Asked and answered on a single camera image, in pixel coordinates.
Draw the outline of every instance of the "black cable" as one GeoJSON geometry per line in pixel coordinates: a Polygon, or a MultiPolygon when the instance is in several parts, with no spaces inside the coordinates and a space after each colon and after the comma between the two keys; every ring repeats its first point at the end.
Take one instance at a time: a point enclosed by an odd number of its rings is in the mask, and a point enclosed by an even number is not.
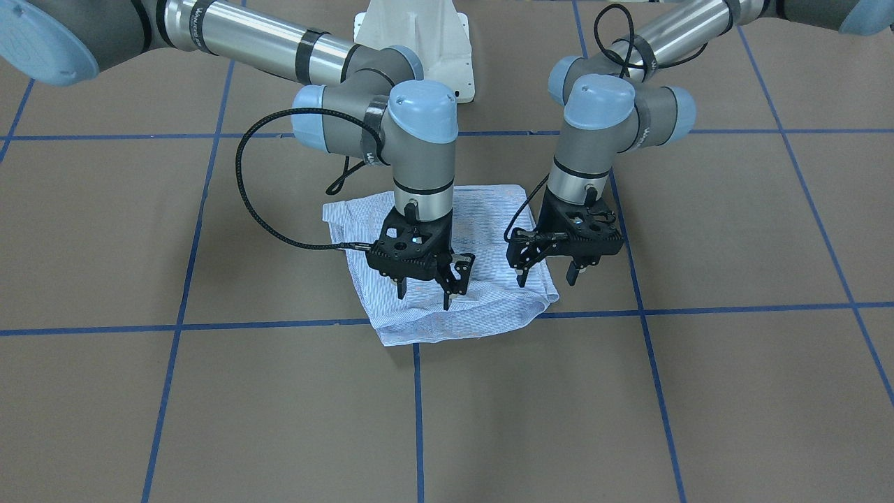
{"type": "Polygon", "coordinates": [[[367,165],[366,161],[360,161],[357,164],[355,164],[354,167],[352,167],[351,169],[348,169],[349,163],[350,163],[350,158],[348,156],[345,156],[344,157],[344,169],[342,169],[342,174],[341,174],[341,176],[336,178],[335,181],[332,182],[326,188],[327,196],[334,196],[334,195],[338,194],[339,192],[341,192],[342,189],[344,188],[344,181],[347,180],[347,178],[349,176],[357,173],[361,167],[367,165]]]}
{"type": "MultiPolygon", "coordinates": [[[[348,121],[349,123],[355,124],[364,131],[368,132],[370,136],[375,140],[375,154],[378,158],[382,158],[382,148],[384,144],[382,142],[382,137],[379,136],[378,132],[373,129],[373,127],[363,121],[359,120],[356,117],[353,117],[348,114],[344,114],[343,112],[339,112],[337,110],[330,110],[328,108],[289,108],[288,110],[281,110],[279,112],[274,112],[256,123],[252,124],[248,131],[242,135],[242,140],[239,142],[239,147],[236,148],[236,185],[239,187],[239,195],[242,197],[242,202],[245,203],[245,208],[249,211],[249,214],[255,221],[261,225],[264,230],[270,233],[276,239],[282,241],[283,243],[290,244],[297,248],[301,248],[304,250],[360,250],[366,251],[369,250],[371,244],[370,243],[335,243],[335,244],[307,244],[295,241],[290,239],[282,234],[280,234],[276,229],[272,228],[270,224],[267,224],[260,215],[258,215],[257,211],[255,211],[255,207],[249,201],[249,196],[245,192],[245,183],[242,179],[242,154],[245,151],[245,146],[249,143],[249,140],[255,135],[255,133],[264,127],[265,125],[275,121],[276,119],[280,119],[289,115],[305,115],[305,114],[316,114],[316,115],[329,115],[332,117],[336,117],[342,119],[344,121],[348,121]]],[[[332,188],[339,182],[343,183],[344,179],[348,176],[355,173],[358,169],[363,167],[366,163],[360,163],[349,170],[345,170],[333,185],[330,186],[332,188]]]]}
{"type": "MultiPolygon", "coordinates": [[[[619,65],[620,65],[620,67],[621,67],[621,69],[620,69],[620,76],[621,76],[621,77],[623,77],[625,74],[629,77],[629,76],[630,76],[630,70],[629,70],[630,68],[634,68],[634,69],[637,69],[637,70],[645,70],[645,65],[643,65],[643,64],[633,64],[633,63],[630,62],[630,57],[631,57],[632,54],[633,54],[633,38],[634,38],[635,36],[636,36],[636,33],[635,33],[635,30],[634,30],[634,26],[633,26],[633,15],[630,13],[630,11],[628,10],[628,8],[625,7],[625,6],[622,5],[622,4],[611,4],[611,5],[607,6],[607,7],[605,7],[604,9],[602,9],[602,10],[599,12],[599,14],[596,16],[596,19],[593,21],[593,38],[595,38],[595,40],[596,40],[596,45],[599,47],[600,52],[602,52],[603,55],[604,55],[606,58],[608,58],[609,61],[611,61],[612,63],[615,63],[615,64],[619,64],[619,65]],[[621,11],[621,12],[624,14],[624,17],[627,18],[627,27],[628,27],[628,34],[629,34],[629,37],[628,37],[627,57],[626,57],[625,59],[623,59],[623,60],[621,60],[621,59],[620,59],[620,56],[618,56],[616,53],[614,53],[614,52],[612,52],[611,50],[609,50],[609,49],[603,44],[602,38],[599,37],[599,23],[600,23],[600,21],[602,21],[603,16],[604,16],[605,14],[607,14],[607,13],[608,13],[610,10],[612,10],[612,9],[617,9],[617,10],[621,11]]],[[[684,64],[684,63],[689,63],[690,61],[692,61],[692,60],[696,59],[697,57],[699,57],[699,56],[704,52],[704,50],[707,49],[707,48],[708,48],[708,44],[705,43],[703,46],[701,46],[701,47],[696,51],[695,54],[693,54],[693,55],[691,55],[691,56],[689,56],[689,57],[687,57],[687,58],[685,58],[685,59],[681,59],[681,60],[675,61],[675,62],[673,62],[673,63],[659,64],[659,65],[658,65],[658,68],[661,69],[661,70],[664,70],[664,69],[667,69],[667,68],[673,68],[674,66],[679,66],[679,65],[684,64]]]]}
{"type": "Polygon", "coordinates": [[[509,233],[512,231],[512,226],[515,225],[515,221],[519,219],[521,212],[525,210],[525,207],[531,202],[531,200],[534,198],[534,196],[536,196],[537,193],[540,192],[540,189],[543,188],[543,186],[546,184],[546,181],[549,180],[549,178],[550,178],[549,174],[546,174],[546,176],[544,176],[544,179],[541,180],[540,183],[538,183],[537,186],[534,188],[534,191],[531,192],[531,194],[529,196],[527,196],[527,199],[525,199],[525,202],[521,203],[521,206],[519,206],[519,210],[515,212],[515,215],[512,216],[512,220],[510,220],[509,224],[506,226],[506,230],[503,231],[503,241],[505,241],[506,243],[508,243],[510,241],[509,233]]]}

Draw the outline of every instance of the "cable connector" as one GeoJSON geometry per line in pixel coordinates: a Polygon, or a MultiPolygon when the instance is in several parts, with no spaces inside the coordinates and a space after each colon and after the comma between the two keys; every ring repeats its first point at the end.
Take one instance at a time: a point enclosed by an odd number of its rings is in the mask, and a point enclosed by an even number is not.
{"type": "Polygon", "coordinates": [[[373,249],[372,243],[341,243],[340,246],[345,250],[356,250],[358,252],[369,252],[373,249]]]}

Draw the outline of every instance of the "folded cloth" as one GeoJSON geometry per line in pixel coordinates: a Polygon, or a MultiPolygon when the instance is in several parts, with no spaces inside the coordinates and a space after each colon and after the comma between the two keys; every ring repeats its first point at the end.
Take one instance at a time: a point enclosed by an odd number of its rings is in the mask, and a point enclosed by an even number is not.
{"type": "MultiPolygon", "coordinates": [[[[370,269],[364,253],[346,251],[348,270],[360,303],[384,345],[485,337],[525,327],[550,303],[559,300],[544,262],[528,272],[524,288],[506,261],[503,230],[525,200],[518,185],[456,187],[453,193],[453,241],[456,253],[475,253],[468,291],[443,310],[443,290],[435,281],[407,278],[407,295],[397,298],[388,277],[370,269]]],[[[385,216],[394,206],[392,192],[328,203],[323,220],[333,243],[371,243],[378,239],[385,216]]],[[[530,209],[517,226],[530,229],[530,209]]]]}

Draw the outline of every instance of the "light blue joint cap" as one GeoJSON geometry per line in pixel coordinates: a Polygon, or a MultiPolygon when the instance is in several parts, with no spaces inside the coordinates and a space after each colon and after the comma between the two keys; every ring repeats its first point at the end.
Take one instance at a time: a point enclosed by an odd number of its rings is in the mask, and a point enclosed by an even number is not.
{"type": "Polygon", "coordinates": [[[578,129],[608,129],[633,112],[636,92],[630,82],[590,73],[577,79],[565,106],[565,122],[578,129]]]}
{"type": "Polygon", "coordinates": [[[99,75],[97,59],[87,46],[24,0],[0,0],[0,55],[32,79],[54,86],[99,75]]]}
{"type": "Polygon", "coordinates": [[[839,33],[874,35],[894,23],[894,0],[860,0],[841,23],[839,33]]]}
{"type": "MultiPolygon", "coordinates": [[[[293,108],[321,108],[323,106],[323,89],[325,86],[308,85],[298,91],[293,108]]],[[[326,137],[323,134],[323,116],[320,114],[301,114],[291,117],[291,128],[295,138],[302,145],[311,149],[329,152],[326,148],[326,137]]]]}
{"type": "Polygon", "coordinates": [[[677,124],[674,125],[673,132],[665,144],[683,138],[696,125],[696,101],[689,91],[674,86],[668,86],[668,89],[677,100],[677,124]]]}
{"type": "Polygon", "coordinates": [[[568,77],[568,72],[571,70],[571,66],[578,59],[584,58],[579,55],[567,55],[560,59],[550,72],[550,80],[547,83],[547,89],[550,91],[552,99],[559,105],[565,105],[565,78],[568,77]]]}
{"type": "Polygon", "coordinates": [[[405,46],[391,46],[387,47],[389,49],[394,49],[395,51],[401,53],[401,55],[407,59],[407,63],[409,63],[409,67],[413,69],[413,78],[417,81],[421,81],[426,77],[426,73],[422,69],[422,60],[419,59],[419,56],[413,52],[413,49],[405,46]]]}
{"type": "Polygon", "coordinates": [[[460,134],[456,97],[438,81],[405,81],[394,86],[388,115],[402,130],[429,143],[450,143],[460,134]]]}

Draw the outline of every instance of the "white pedestal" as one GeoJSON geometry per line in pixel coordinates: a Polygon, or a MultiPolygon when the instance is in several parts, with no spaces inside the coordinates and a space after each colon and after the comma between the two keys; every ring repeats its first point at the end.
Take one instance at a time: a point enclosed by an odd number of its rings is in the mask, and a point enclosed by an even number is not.
{"type": "Polygon", "coordinates": [[[354,41],[373,49],[409,47],[426,79],[454,90],[458,103],[475,97],[468,17],[452,0],[371,0],[354,18],[354,41]]]}

